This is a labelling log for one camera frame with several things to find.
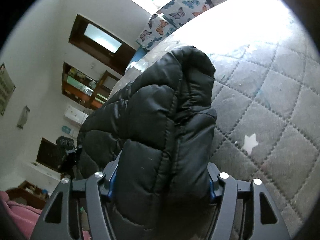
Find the black metal bracket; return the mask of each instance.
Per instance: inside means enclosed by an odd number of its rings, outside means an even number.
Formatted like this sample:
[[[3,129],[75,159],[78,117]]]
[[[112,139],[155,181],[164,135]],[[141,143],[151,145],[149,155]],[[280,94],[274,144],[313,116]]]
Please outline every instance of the black metal bracket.
[[[88,179],[64,178],[47,201],[31,240],[83,239],[78,198],[87,201],[92,240],[116,240],[106,203],[112,201],[119,158]],[[237,199],[244,200],[239,240],[290,240],[284,220],[260,179],[246,182],[208,164],[211,202],[217,205],[206,239],[229,240]]]

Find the butterfly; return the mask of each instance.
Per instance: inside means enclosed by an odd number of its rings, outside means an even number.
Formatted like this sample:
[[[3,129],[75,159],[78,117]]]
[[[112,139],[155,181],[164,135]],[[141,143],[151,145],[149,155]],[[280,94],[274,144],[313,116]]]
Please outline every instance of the butterfly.
[[[202,12],[194,12],[192,13],[195,17],[197,17],[198,15],[202,14],[203,12],[207,11],[208,8],[204,5],[202,6]]]
[[[171,27],[171,28],[169,29],[169,31],[165,34],[165,36],[168,37],[168,36],[169,36],[170,34],[172,34],[174,31],[175,31],[175,29]]]
[[[157,31],[160,35],[163,35],[163,27],[166,27],[167,25],[169,25],[168,22],[166,22],[166,21],[164,21],[164,20],[160,20],[159,27],[156,28],[156,31]]]
[[[148,21],[148,25],[150,29],[152,28],[152,20],[155,19],[157,16],[158,16],[157,14],[152,15],[150,20]]]
[[[183,4],[187,5],[190,9],[194,9],[195,7],[193,6],[195,5],[200,5],[200,2],[198,0],[192,0],[192,1],[183,1]]]
[[[174,24],[174,21],[173,21],[171,18],[166,17],[165,20],[166,20],[167,22],[171,23],[174,27],[176,26],[176,25]]]
[[[152,33],[144,30],[143,33],[140,34],[141,40],[144,41],[145,38],[147,37],[147,35],[150,35],[150,34],[152,34]]]
[[[185,25],[185,23],[179,23],[180,27],[182,27],[183,25]]]
[[[174,5],[174,0],[168,2],[165,6],[163,6],[161,9],[169,9],[169,7],[171,7],[172,5]]]
[[[179,8],[179,11],[177,13],[169,13],[169,15],[171,17],[174,17],[175,19],[180,19],[180,17],[183,17],[185,16],[186,14],[183,12],[183,9],[182,7]]]
[[[150,48],[153,45],[153,43],[155,43],[156,41],[159,41],[161,39],[162,39],[162,37],[159,37],[159,38],[155,37],[151,42],[148,43],[147,48]]]

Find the star shape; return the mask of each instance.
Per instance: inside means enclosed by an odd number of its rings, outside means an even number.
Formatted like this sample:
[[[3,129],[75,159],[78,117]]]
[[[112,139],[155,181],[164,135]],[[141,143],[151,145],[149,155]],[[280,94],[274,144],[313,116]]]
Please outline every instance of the star shape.
[[[244,136],[244,144],[241,150],[247,151],[248,155],[251,155],[252,148],[256,147],[259,143],[256,141],[256,134],[252,134],[251,136]]]

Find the gray quilted mattress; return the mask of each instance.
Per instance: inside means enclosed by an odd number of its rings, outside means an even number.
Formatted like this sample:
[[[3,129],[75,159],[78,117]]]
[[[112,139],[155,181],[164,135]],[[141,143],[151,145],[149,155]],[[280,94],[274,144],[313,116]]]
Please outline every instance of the gray quilted mattress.
[[[229,0],[179,28],[137,68],[182,44],[216,68],[211,162],[235,179],[260,178],[294,236],[320,191],[320,56],[312,40],[278,0]]]

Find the wooden furniture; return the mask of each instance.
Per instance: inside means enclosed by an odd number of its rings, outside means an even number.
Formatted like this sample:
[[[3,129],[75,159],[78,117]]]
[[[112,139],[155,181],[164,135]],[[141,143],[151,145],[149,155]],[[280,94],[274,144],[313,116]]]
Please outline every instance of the wooden furniture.
[[[119,80],[105,71],[96,81],[64,62],[61,92],[78,104],[96,110],[107,101],[111,92],[111,89],[103,85],[108,77]]]
[[[93,25],[97,29],[103,31],[103,33],[118,41],[121,44],[118,50],[116,52],[112,52],[101,44],[87,37],[84,33],[89,24]],[[103,29],[101,26],[82,17],[79,14],[76,16],[75,22],[73,24],[69,42],[82,49],[86,53],[90,54],[91,56],[95,57],[97,60],[121,75],[124,75],[125,69],[127,68],[130,60],[136,52],[135,49],[130,47],[117,36],[113,35],[112,33]]]
[[[27,189],[35,188],[34,193],[29,192]],[[28,181],[22,182],[17,188],[9,189],[6,191],[10,200],[22,197],[27,201],[27,205],[37,209],[43,209],[46,200],[40,197],[42,189],[36,187]]]

